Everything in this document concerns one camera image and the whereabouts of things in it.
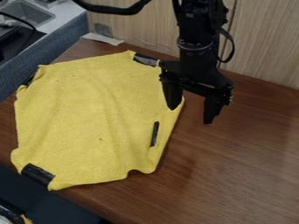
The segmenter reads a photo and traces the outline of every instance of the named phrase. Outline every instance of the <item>wood grain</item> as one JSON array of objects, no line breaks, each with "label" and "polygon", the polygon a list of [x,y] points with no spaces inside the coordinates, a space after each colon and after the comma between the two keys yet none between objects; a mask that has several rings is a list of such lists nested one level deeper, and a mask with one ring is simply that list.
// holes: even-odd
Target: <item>wood grain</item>
[{"label": "wood grain", "polygon": [[[94,4],[128,6],[136,0],[90,0]],[[232,9],[233,0],[224,1]],[[237,52],[223,69],[299,88],[299,2],[297,0],[239,0],[232,35]],[[153,0],[133,17],[89,13],[94,23],[110,25],[119,39],[177,56],[177,23],[171,0]]]},{"label": "wood grain", "polygon": [[[82,39],[55,62],[135,50]],[[235,103],[212,126],[203,98],[186,104],[156,172],[60,191],[117,224],[299,223],[299,91],[224,72],[238,82]],[[16,146],[13,98],[0,106],[0,162]]]}]

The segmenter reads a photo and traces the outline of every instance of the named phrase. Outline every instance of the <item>yellow towel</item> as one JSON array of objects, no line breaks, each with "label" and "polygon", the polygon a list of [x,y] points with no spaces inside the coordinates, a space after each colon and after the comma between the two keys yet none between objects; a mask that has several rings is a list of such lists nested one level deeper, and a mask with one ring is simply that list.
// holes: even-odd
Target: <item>yellow towel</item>
[{"label": "yellow towel", "polygon": [[[17,91],[18,149],[11,161],[55,177],[49,190],[152,173],[182,104],[168,109],[160,68],[133,61],[128,51],[41,66]],[[150,147],[154,123],[160,122]]]},{"label": "yellow towel", "polygon": [[23,223],[24,223],[24,224],[32,224],[31,220],[28,220],[28,219],[26,218],[26,216],[24,216],[23,214],[21,215],[21,218],[23,219]]}]

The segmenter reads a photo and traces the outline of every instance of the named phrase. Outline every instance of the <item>black cable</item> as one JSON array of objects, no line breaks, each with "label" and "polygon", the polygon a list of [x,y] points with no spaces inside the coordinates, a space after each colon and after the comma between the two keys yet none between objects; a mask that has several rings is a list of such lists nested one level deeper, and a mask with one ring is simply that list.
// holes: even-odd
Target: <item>black cable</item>
[{"label": "black cable", "polygon": [[27,21],[24,21],[22,18],[18,18],[18,17],[14,17],[8,13],[5,13],[5,12],[2,12],[0,11],[0,15],[4,15],[5,17],[8,17],[8,18],[12,18],[12,19],[15,19],[23,24],[26,24],[26,25],[29,25],[34,31],[36,31],[37,29],[34,27],[34,25],[32,25],[31,23],[28,23]]},{"label": "black cable", "polygon": [[220,29],[218,30],[218,34],[223,35],[223,36],[226,38],[226,40],[229,40],[229,41],[231,41],[231,43],[232,43],[232,51],[231,51],[230,54],[227,56],[227,58],[226,58],[226,59],[223,59],[223,58],[218,57],[218,61],[219,61],[219,63],[228,63],[228,62],[231,61],[231,59],[233,58],[234,53],[235,53],[235,48],[236,48],[236,47],[235,47],[235,44],[234,44],[233,37],[231,36],[231,34],[230,34],[228,31],[226,31],[226,30],[223,29],[223,28],[220,28]]},{"label": "black cable", "polygon": [[90,4],[82,0],[73,0],[73,2],[75,2],[82,8],[86,9],[87,11],[104,13],[104,14],[116,14],[116,15],[123,15],[123,16],[130,16],[130,15],[137,14],[150,1],[151,0],[139,0],[138,2],[134,3],[132,6],[125,9],[125,8],[110,7],[105,5]]},{"label": "black cable", "polygon": [[[237,10],[237,4],[238,4],[238,0],[234,0],[232,16],[231,16],[231,19],[230,19],[230,22],[229,22],[229,25],[228,25],[228,29],[227,29],[228,34],[231,33],[231,30],[233,28],[233,21],[234,21],[234,16],[235,16],[236,10]],[[221,60],[223,59],[224,54],[226,52],[226,46],[227,46],[227,38],[225,39],[225,42],[224,42],[224,45],[223,45],[223,48],[222,48],[222,51],[221,51],[221,55],[219,57]],[[221,61],[218,63],[218,68],[220,68],[220,67],[221,67]]]},{"label": "black cable", "polygon": [[181,11],[181,5],[178,0],[172,0],[172,6],[173,6],[173,10],[175,12],[177,23],[178,23],[178,16]]}]

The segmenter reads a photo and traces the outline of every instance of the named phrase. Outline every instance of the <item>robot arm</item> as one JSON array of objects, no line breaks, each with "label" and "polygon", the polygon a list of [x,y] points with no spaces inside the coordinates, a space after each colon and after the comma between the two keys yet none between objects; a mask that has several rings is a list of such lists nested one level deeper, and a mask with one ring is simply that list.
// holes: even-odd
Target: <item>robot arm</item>
[{"label": "robot arm", "polygon": [[[134,15],[151,0],[139,0],[127,9],[92,5],[82,0],[73,0],[88,11]],[[161,61],[165,100],[170,109],[182,101],[183,90],[205,97],[204,123],[212,123],[225,105],[233,100],[234,84],[217,68],[218,61],[227,63],[234,54],[234,42],[230,34],[222,29],[227,23],[228,9],[223,0],[172,0],[179,27],[177,46],[179,61]],[[218,57],[219,35],[233,43],[227,59]]]}]

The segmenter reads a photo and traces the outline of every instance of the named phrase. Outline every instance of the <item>wall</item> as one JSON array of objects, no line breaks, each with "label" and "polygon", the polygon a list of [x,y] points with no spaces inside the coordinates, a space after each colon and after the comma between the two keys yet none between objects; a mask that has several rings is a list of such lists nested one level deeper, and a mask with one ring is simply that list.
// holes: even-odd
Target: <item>wall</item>
[{"label": "wall", "polygon": [[[128,6],[136,0],[90,0],[94,4]],[[233,0],[225,0],[229,8]],[[237,52],[222,68],[299,89],[299,1],[239,0],[233,24]],[[110,25],[119,39],[177,55],[177,25],[171,0],[153,0],[133,17],[89,14],[93,23]]]}]

